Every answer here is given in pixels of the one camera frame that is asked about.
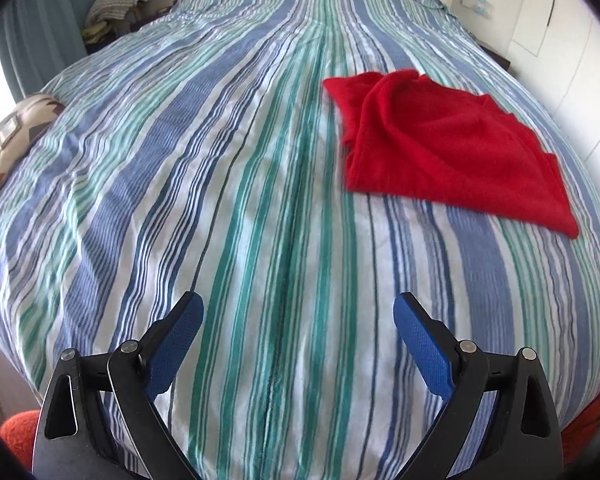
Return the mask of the pile of folded clothes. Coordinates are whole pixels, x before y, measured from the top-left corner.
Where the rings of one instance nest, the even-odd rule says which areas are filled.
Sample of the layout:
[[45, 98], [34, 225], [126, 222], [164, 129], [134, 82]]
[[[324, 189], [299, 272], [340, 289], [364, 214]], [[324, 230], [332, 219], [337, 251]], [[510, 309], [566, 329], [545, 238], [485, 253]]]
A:
[[96, 44], [116, 25], [120, 25], [132, 13], [150, 0], [95, 0], [88, 10], [81, 36], [84, 44]]

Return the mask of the beige patterned cushion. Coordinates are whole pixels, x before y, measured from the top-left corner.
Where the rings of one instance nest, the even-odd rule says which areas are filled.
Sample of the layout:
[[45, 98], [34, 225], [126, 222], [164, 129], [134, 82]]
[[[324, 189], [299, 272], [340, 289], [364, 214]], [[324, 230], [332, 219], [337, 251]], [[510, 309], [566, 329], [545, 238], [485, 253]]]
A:
[[0, 122], [0, 189], [30, 148], [56, 122], [65, 105], [37, 93], [20, 101]]

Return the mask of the red sweater white motif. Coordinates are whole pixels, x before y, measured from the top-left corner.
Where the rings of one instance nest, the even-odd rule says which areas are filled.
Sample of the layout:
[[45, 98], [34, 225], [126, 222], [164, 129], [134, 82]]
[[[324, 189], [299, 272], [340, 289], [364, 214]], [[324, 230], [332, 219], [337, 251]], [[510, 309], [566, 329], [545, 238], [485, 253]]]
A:
[[344, 183], [579, 235], [557, 157], [487, 94], [437, 84], [417, 70], [332, 77], [342, 117]]

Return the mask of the blue green striped bedspread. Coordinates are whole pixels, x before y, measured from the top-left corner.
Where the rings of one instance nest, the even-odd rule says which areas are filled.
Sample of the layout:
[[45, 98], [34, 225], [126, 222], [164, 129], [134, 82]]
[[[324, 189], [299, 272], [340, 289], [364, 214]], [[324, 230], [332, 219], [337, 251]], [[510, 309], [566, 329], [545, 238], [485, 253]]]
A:
[[[559, 159], [577, 238], [343, 184], [322, 82], [414, 68], [492, 96]], [[542, 105], [434, 0], [181, 0], [67, 68], [0, 193], [0, 346], [59, 353], [204, 322], [158, 408], [210, 479], [387, 479], [441, 402], [400, 341], [412, 292], [486, 351], [535, 348], [557, 416], [600, 393], [600, 199]]]

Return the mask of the dark wooden nightstand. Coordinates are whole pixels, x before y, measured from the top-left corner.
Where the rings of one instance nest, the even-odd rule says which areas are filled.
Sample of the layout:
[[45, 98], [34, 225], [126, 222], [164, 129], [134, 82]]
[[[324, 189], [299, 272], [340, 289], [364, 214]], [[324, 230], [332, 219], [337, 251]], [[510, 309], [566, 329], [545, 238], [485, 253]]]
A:
[[510, 61], [503, 55], [500, 55], [498, 52], [494, 51], [491, 47], [486, 46], [485, 44], [479, 44], [479, 47], [486, 52], [487, 55], [492, 58], [492, 60], [498, 64], [503, 70], [506, 72], [509, 71]]

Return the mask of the wall socket with sticker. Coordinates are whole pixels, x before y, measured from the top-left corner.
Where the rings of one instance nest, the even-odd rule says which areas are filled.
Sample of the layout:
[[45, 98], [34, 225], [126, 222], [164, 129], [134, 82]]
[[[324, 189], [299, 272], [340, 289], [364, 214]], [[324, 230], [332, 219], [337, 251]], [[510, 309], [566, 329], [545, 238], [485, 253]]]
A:
[[460, 5], [481, 16], [489, 16], [492, 4], [488, 0], [460, 0]]

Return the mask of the teal curtain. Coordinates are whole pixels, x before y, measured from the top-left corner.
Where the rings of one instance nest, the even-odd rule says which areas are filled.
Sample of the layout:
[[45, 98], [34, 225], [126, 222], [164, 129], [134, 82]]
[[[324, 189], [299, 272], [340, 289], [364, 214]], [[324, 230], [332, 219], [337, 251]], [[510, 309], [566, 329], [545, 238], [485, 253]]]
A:
[[39, 92], [87, 56], [81, 36], [95, 0], [9, 0], [0, 13], [0, 61], [15, 101]]

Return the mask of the orange fluffy garment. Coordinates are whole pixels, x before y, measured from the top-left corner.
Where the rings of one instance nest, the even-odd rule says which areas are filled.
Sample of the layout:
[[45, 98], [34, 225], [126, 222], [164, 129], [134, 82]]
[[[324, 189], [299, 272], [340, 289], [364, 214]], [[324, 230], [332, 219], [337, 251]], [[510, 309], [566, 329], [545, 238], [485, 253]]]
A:
[[[32, 469], [35, 433], [39, 410], [15, 414], [0, 428], [0, 437], [26, 471]], [[573, 463], [597, 430], [600, 429], [600, 394], [562, 430], [565, 464]]]

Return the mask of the white wardrobe doors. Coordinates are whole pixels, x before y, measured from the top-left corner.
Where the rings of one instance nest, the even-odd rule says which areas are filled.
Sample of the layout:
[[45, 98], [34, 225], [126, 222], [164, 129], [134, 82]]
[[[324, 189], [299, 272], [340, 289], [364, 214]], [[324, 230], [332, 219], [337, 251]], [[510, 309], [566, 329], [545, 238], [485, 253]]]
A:
[[584, 0], [522, 0], [507, 55], [600, 191], [600, 21]]

